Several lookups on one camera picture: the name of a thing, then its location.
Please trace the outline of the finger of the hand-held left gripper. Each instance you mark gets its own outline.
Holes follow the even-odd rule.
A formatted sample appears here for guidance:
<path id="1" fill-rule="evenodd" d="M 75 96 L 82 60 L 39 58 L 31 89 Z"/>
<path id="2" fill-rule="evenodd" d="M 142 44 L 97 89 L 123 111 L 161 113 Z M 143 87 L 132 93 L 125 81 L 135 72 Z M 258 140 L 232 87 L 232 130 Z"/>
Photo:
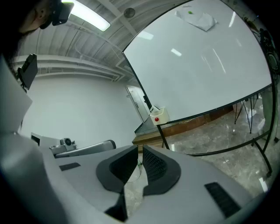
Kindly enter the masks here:
<path id="1" fill-rule="evenodd" d="M 82 156 L 88 154 L 95 154 L 104 151 L 109 151 L 116 149 L 116 144 L 113 140 L 106 140 L 91 146 L 73 149 L 73 150 L 65 150 L 63 152 L 54 153 L 55 158 L 66 158 L 66 157 L 75 157 L 75 156 Z"/>

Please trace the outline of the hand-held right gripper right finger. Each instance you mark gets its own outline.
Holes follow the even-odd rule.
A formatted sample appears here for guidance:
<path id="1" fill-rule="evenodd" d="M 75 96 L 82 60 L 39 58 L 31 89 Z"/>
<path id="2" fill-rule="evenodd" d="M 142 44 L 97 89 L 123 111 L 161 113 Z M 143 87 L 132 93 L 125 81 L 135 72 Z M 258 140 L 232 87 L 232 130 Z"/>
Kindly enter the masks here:
<path id="1" fill-rule="evenodd" d="M 130 224 L 241 224 L 263 201 L 212 164 L 145 145 L 148 185 Z"/>

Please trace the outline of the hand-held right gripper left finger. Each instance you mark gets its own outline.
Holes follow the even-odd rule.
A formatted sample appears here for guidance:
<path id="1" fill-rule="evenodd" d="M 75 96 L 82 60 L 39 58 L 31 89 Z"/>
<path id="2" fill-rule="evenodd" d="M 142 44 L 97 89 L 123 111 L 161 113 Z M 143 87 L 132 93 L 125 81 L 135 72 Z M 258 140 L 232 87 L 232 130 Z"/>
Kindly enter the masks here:
<path id="1" fill-rule="evenodd" d="M 63 158 L 45 150 L 45 169 L 69 224 L 124 223 L 124 186 L 137 162 L 135 145 Z"/>

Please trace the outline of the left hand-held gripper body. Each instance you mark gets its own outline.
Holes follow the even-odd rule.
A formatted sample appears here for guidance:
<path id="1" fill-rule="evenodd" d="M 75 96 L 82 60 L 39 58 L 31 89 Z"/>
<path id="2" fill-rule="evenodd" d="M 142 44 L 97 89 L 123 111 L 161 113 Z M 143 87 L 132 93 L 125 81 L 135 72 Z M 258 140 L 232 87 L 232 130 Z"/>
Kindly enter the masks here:
<path id="1" fill-rule="evenodd" d="M 35 141 L 40 148 L 50 149 L 54 156 L 76 149 L 76 146 L 70 138 L 56 139 L 31 132 L 31 139 Z"/>

